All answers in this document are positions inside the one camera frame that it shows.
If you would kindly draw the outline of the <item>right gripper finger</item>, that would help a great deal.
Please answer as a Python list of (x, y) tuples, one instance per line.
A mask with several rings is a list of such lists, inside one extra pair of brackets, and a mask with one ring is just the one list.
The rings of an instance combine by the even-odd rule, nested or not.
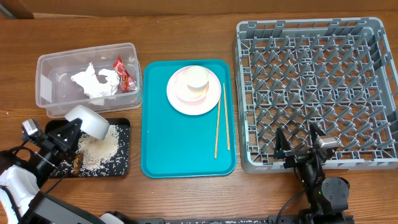
[(277, 128), (276, 134), (275, 134), (275, 140), (276, 140), (276, 145), (274, 148), (274, 158), (285, 158), (286, 152), (290, 152), (290, 143), (286, 139), (283, 131), (281, 128)]
[(309, 123), (310, 139), (312, 146), (315, 146), (317, 137), (325, 136), (326, 134), (315, 123)]

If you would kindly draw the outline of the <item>white cup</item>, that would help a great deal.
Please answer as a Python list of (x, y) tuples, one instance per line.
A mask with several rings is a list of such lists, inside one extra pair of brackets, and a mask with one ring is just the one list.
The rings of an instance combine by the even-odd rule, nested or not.
[(185, 79), (190, 88), (202, 90), (208, 84), (208, 72), (204, 67), (192, 66), (186, 70)]

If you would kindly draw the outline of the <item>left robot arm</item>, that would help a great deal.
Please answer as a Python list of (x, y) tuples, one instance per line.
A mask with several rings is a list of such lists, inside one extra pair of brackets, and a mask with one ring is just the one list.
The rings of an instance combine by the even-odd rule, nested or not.
[(68, 123), (44, 133), (34, 119), (22, 124), (24, 142), (39, 146), (29, 160), (18, 157), (24, 144), (1, 151), (1, 203), (9, 223), (132, 223), (138, 221), (120, 212), (106, 212), (97, 217), (69, 203), (61, 201), (41, 186), (64, 160), (74, 160), (75, 144), (81, 132), (104, 139), (109, 128), (106, 119), (70, 118)]

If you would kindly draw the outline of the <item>white tissue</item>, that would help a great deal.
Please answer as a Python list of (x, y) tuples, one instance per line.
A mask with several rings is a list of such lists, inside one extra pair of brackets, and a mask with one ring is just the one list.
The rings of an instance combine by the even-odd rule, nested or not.
[(91, 104), (104, 105), (104, 99), (97, 98), (108, 96), (109, 100), (114, 100), (114, 95), (118, 91), (120, 83), (119, 75), (114, 70), (101, 69), (98, 75), (105, 77), (105, 82), (100, 83), (97, 78), (93, 64), (90, 62), (85, 71), (71, 76), (71, 81), (77, 83), (83, 88), (84, 94), (90, 99), (96, 98)]

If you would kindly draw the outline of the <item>grey bowl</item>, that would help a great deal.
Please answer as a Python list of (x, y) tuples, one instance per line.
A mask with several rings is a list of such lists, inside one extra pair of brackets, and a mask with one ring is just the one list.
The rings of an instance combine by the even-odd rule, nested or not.
[(86, 134), (103, 140), (109, 129), (109, 122), (93, 110), (77, 105), (65, 115), (65, 119), (72, 122), (75, 119), (82, 121), (80, 129)]

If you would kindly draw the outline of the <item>red snack wrapper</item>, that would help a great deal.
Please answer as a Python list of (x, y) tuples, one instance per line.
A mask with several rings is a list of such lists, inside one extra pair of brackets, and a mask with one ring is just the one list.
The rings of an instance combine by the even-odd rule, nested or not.
[(125, 64), (121, 57), (118, 57), (113, 64), (114, 71), (119, 76), (119, 86), (121, 88), (121, 92), (131, 92), (137, 90), (137, 83), (135, 79), (127, 72)]

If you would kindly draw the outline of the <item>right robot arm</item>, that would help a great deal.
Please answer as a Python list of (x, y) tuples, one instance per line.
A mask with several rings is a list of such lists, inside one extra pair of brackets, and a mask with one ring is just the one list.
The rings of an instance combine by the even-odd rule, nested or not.
[[(301, 181), (303, 190), (293, 196), (269, 223), (354, 223), (346, 216), (349, 182), (342, 177), (326, 177), (322, 164), (330, 159), (338, 148), (338, 140), (325, 134), (317, 125), (310, 124), (311, 145), (306, 151), (294, 151), (281, 128), (276, 131), (274, 157), (284, 160), (284, 168), (292, 168)], [(308, 208), (296, 216), (283, 216), (284, 210), (302, 195), (307, 196)]]

